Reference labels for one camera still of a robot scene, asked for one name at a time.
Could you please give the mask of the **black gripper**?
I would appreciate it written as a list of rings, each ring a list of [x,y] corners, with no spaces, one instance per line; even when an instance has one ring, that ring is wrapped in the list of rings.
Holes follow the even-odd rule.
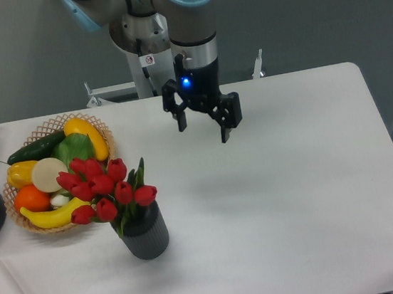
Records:
[[[179,53],[174,57],[176,79],[169,79],[162,86],[162,105],[165,112],[170,112],[180,132],[187,128],[185,109],[208,113],[220,126],[221,142],[227,143],[230,131],[242,120],[239,94],[232,92],[221,94],[219,90],[219,61],[201,68],[184,67],[185,57]],[[176,97],[183,101],[178,104]]]

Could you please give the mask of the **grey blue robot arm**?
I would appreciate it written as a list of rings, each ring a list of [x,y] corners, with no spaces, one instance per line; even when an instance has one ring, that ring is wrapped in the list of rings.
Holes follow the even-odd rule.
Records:
[[[61,0],[87,31],[109,28],[126,56],[139,98],[161,96],[179,131],[186,109],[207,114],[221,141],[242,119],[239,95],[219,90],[213,0]]]

